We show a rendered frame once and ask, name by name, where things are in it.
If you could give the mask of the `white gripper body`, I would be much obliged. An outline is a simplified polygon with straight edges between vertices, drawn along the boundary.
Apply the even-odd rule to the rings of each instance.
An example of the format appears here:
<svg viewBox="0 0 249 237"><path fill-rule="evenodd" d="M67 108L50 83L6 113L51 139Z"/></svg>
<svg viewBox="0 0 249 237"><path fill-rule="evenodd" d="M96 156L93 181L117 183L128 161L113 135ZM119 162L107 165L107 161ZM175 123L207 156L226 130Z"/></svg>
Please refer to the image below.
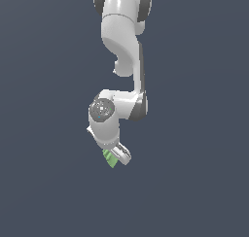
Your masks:
<svg viewBox="0 0 249 237"><path fill-rule="evenodd" d="M115 142L113 148L110 148L107 145L102 145L101 149L108 150L123 165L127 165L131 161L130 151L119 140Z"/></svg>

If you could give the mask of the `small green block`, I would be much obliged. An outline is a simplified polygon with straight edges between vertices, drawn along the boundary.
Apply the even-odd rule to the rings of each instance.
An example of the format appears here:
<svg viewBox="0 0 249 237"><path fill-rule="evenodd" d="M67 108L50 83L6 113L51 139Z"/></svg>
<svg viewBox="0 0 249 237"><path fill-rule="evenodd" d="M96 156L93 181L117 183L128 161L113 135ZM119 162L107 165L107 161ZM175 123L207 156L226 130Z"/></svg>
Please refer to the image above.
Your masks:
<svg viewBox="0 0 249 237"><path fill-rule="evenodd" d="M109 166L111 168L114 168L119 160L114 157L108 150L103 150L102 152Z"/></svg>

